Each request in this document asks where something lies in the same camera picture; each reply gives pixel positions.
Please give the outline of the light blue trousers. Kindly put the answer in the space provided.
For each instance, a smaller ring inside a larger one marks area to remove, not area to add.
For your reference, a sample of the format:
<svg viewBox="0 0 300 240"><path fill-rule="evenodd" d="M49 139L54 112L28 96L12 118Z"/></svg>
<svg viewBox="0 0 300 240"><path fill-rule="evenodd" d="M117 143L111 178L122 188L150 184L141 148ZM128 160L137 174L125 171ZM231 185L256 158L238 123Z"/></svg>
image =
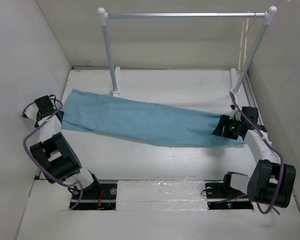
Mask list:
<svg viewBox="0 0 300 240"><path fill-rule="evenodd" d="M163 147L232 147L242 138L213 135L220 114L73 89L62 127Z"/></svg>

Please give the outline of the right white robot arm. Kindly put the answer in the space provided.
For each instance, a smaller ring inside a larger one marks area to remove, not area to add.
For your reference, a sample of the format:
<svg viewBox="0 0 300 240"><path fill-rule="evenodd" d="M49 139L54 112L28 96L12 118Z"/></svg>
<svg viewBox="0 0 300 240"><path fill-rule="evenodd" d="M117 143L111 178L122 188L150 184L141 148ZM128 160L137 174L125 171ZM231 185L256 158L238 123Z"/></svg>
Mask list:
<svg viewBox="0 0 300 240"><path fill-rule="evenodd" d="M213 135L227 139L242 138L249 147L256 166L248 176L243 173L228 172L221 184L221 191L227 197L233 197L239 191L249 201L279 208L286 208L292 196L296 169L285 164L278 153L273 150L266 128L258 124L258 116L249 118L251 126L244 117L240 120L222 115Z"/></svg>

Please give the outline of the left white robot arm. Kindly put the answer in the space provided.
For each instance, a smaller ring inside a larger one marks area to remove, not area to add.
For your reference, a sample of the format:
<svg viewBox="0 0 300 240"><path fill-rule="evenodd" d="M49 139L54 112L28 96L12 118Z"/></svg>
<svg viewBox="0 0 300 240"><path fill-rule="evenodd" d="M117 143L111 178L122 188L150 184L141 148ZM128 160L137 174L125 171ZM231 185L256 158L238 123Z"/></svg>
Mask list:
<svg viewBox="0 0 300 240"><path fill-rule="evenodd" d="M33 102L25 107L22 116L35 123L35 130L30 136L39 133L37 143L28 147L27 151L49 183L68 188L75 197L83 194L97 198L102 191L98 179L82 167L78 156L61 133L63 114L53 104L38 107Z"/></svg>

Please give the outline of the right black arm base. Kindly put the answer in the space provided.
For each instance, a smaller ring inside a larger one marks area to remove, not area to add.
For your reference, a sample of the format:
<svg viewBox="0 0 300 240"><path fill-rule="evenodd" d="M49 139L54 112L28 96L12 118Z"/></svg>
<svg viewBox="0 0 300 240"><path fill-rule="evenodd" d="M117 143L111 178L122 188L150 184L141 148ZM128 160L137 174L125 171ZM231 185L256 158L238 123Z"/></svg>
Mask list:
<svg viewBox="0 0 300 240"><path fill-rule="evenodd" d="M208 210L253 210L253 204L236 189L222 182L206 182L201 195L206 197Z"/></svg>

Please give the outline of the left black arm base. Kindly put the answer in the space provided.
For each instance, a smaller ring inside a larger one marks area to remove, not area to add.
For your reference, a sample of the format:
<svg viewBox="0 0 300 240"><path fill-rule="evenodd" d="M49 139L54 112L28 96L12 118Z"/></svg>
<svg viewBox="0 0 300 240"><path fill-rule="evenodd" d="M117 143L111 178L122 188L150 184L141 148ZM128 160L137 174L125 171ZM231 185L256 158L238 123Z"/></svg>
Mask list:
<svg viewBox="0 0 300 240"><path fill-rule="evenodd" d="M112 211L116 209L117 202L117 181L101 181L101 189L97 193L84 193L79 203L79 196L72 196L69 202L69 208L83 211Z"/></svg>

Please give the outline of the cream plastic hanger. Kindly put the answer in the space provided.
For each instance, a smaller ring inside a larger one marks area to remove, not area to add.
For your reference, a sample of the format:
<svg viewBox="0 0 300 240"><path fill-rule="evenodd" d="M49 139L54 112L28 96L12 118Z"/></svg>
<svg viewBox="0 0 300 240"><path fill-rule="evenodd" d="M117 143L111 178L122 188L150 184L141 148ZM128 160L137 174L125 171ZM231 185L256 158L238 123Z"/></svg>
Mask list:
<svg viewBox="0 0 300 240"><path fill-rule="evenodd" d="M242 29L240 34L240 49L239 49L239 57L238 57L238 67L237 71L240 74L243 71L244 64L247 59L247 46L248 46L248 32L251 26L255 23L255 18L253 18L252 22L250 22L249 18L246 18L242 22Z"/></svg>

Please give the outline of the white clothes rack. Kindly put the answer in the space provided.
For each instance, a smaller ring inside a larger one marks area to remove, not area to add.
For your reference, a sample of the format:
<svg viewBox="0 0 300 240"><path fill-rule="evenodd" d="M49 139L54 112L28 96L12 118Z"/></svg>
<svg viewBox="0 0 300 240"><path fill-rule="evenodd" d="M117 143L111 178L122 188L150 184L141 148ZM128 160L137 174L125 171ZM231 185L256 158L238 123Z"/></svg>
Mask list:
<svg viewBox="0 0 300 240"><path fill-rule="evenodd" d="M263 12L109 13L96 10L105 45L110 91L121 92L116 67L137 69L231 69L230 90L239 94L253 58L278 8ZM238 73L243 20L247 33L246 62Z"/></svg>

